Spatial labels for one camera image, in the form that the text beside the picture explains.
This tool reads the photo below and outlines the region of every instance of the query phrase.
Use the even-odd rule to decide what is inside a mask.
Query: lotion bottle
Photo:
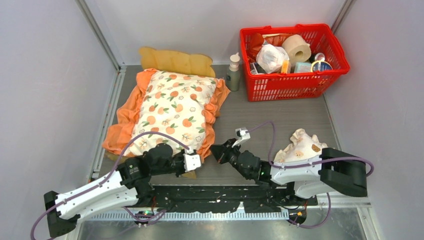
[[[226,73],[225,85],[227,88],[233,92],[238,91],[240,87],[240,70],[239,70],[239,62],[240,56],[237,52],[234,55],[231,55],[229,58],[231,63],[229,64],[228,71]]]

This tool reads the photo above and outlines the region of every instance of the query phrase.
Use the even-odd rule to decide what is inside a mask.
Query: black mounting plate
[[[299,206],[306,202],[293,196],[285,186],[263,188],[257,185],[153,185],[156,207],[167,212],[227,213],[235,212],[243,202],[246,213],[280,212],[278,206]],[[316,197],[308,206],[318,205]],[[151,207],[134,205],[133,207]]]

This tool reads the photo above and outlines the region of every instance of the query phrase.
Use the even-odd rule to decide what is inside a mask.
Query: toilet paper roll
[[[311,48],[305,42],[302,36],[296,34],[289,36],[283,43],[282,47],[287,52],[292,66],[298,62],[305,62],[311,57]]]

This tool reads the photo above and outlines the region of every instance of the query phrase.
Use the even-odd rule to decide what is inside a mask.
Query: floral pillowcase
[[[131,139],[144,132],[161,132],[199,150],[207,135],[205,105],[211,101],[217,81],[220,80],[157,71],[147,86]],[[139,156],[160,143],[170,145],[174,154],[183,149],[166,137],[150,134],[138,138],[124,154]]]

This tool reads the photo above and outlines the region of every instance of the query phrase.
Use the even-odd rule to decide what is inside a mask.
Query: pillow
[[[117,111],[118,124],[109,127],[103,147],[120,154],[123,147],[143,132],[168,134],[196,149],[202,160],[215,141],[212,124],[229,94],[223,79],[158,71],[137,74],[137,86]],[[183,148],[160,135],[138,138],[124,156],[139,156],[159,143],[167,143],[174,154]]]
[[[294,162],[313,158],[321,155],[322,149],[327,148],[327,144],[321,143],[317,135],[309,136],[303,128],[297,129],[290,137],[290,143],[284,150],[277,152],[274,162]]]

